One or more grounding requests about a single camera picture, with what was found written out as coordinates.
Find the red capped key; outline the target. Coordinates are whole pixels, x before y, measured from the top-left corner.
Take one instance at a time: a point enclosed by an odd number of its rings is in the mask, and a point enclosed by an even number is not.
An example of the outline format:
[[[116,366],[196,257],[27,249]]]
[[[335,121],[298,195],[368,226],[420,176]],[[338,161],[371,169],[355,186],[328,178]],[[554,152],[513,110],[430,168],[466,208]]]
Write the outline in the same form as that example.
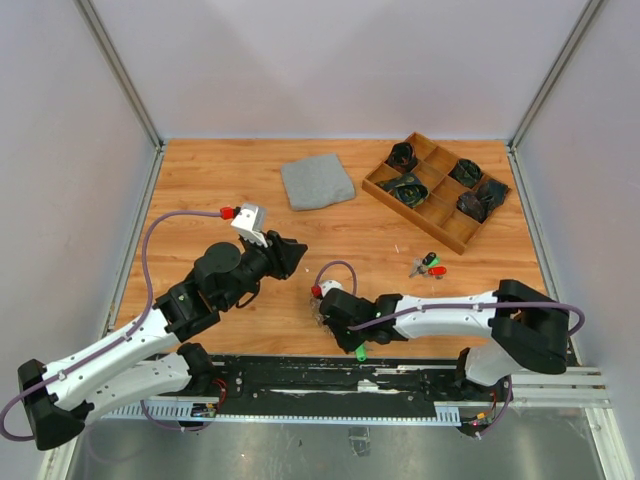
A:
[[[435,267],[430,267],[427,270],[427,274],[434,278],[442,278],[447,274],[447,268],[440,265]]]

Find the black capped key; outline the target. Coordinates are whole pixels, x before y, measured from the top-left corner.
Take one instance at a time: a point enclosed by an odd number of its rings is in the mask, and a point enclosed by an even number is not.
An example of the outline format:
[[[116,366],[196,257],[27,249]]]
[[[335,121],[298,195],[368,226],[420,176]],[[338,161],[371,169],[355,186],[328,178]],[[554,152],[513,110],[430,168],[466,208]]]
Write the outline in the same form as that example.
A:
[[[437,255],[435,252],[429,252],[424,258],[422,263],[425,266],[429,266],[433,263],[433,261],[436,259]]]

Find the green capped key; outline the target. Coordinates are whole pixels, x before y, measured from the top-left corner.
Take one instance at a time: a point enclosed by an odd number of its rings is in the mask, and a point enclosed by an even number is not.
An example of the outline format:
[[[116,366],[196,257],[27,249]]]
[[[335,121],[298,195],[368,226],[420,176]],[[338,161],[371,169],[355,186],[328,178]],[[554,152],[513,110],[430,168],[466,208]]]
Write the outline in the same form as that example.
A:
[[[416,276],[429,276],[428,270],[430,268],[438,266],[439,264],[440,257],[434,252],[430,252],[422,258],[415,258],[413,260],[409,277],[413,278]]]

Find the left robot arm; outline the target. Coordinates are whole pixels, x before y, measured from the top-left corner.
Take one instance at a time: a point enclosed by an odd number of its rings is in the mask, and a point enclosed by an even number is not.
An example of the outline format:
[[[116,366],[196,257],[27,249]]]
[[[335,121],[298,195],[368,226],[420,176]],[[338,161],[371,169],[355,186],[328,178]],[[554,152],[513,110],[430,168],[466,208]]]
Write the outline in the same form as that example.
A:
[[[193,337],[250,303],[263,278],[288,279],[307,249],[275,231],[263,245],[216,243],[146,315],[61,360],[22,364],[22,403],[37,449],[57,448],[110,411],[154,395],[207,393],[216,370]]]

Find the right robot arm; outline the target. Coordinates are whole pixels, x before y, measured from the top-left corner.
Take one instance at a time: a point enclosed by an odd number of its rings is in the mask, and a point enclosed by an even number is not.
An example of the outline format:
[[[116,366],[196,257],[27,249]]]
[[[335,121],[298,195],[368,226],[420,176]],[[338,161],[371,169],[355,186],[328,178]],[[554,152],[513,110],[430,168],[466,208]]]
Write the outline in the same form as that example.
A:
[[[365,343],[423,337],[485,339],[461,351],[455,392],[474,400],[520,370],[560,375],[567,368],[571,309],[517,280],[495,290],[451,298],[385,294],[370,301],[325,281],[312,289],[320,323],[346,353]]]

